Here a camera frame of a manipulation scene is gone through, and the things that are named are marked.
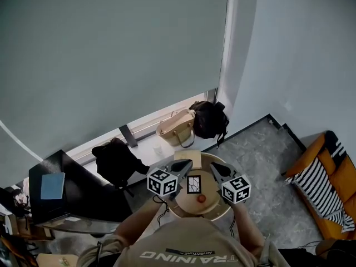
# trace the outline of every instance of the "notebook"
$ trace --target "notebook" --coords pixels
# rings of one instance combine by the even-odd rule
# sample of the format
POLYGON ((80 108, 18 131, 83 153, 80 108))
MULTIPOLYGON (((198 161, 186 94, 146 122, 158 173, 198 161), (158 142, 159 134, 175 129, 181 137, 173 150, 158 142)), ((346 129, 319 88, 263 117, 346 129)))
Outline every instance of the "notebook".
POLYGON ((42 175, 41 199, 59 200, 63 196, 65 174, 62 172, 42 175))
POLYGON ((201 169, 201 155, 199 150, 181 150, 174 153, 174 160, 192 159, 192 169, 201 169))

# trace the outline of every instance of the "red ball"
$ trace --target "red ball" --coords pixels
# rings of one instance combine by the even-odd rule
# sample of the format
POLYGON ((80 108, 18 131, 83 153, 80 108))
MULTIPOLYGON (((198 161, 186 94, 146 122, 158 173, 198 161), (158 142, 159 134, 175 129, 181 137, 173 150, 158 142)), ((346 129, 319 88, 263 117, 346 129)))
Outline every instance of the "red ball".
POLYGON ((197 198, 196 198, 196 200, 199 202, 199 203, 203 203, 203 202, 205 202, 206 201, 206 197, 203 195, 203 194, 200 194, 197 198))

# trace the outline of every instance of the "black desk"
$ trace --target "black desk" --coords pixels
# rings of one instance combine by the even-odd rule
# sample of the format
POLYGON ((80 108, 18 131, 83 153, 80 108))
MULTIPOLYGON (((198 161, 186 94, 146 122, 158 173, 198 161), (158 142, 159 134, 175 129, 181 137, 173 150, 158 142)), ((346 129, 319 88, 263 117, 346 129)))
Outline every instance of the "black desk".
MULTIPOLYGON (((73 232, 85 232, 79 227, 80 222, 86 223, 94 220, 92 228, 100 229, 97 221, 105 223, 120 223, 132 214, 122 191, 115 190, 114 186, 105 184, 80 164, 71 159, 62 150, 43 160, 40 164, 29 170, 29 194, 32 218, 35 224, 54 228, 54 222, 74 216, 83 219, 78 222, 64 222, 65 228, 73 232), (65 184, 63 197, 60 200, 42 200, 42 175, 64 172, 65 184)), ((88 233, 106 233, 102 230, 87 231, 88 233)))

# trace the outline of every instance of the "black bag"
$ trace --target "black bag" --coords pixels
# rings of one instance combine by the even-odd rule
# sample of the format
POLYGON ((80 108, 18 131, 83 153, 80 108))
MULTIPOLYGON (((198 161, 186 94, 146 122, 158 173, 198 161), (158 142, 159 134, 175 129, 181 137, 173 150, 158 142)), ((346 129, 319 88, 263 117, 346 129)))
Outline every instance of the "black bag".
POLYGON ((96 157, 97 173, 117 189, 126 187, 128 178, 135 171, 146 175, 150 168, 116 137, 106 145, 94 147, 91 152, 96 157))
POLYGON ((216 135, 217 146, 224 141, 226 134, 226 127, 229 124, 228 117, 224 114, 225 106, 218 102, 212 104, 208 101, 197 101, 190 106, 190 110, 195 111, 194 132, 195 135, 203 139, 213 139, 216 135))

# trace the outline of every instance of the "beige handbag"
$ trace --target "beige handbag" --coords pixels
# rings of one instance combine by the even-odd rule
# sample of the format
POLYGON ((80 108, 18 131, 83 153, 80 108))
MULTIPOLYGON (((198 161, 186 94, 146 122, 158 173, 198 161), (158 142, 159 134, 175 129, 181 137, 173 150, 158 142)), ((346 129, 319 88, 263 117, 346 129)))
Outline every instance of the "beige handbag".
POLYGON ((171 146, 181 145, 185 149, 194 143, 195 134, 193 130, 195 112, 184 109, 166 121, 161 122, 156 129, 156 133, 171 146), (182 145, 189 139, 193 131, 193 142, 187 146, 182 145))

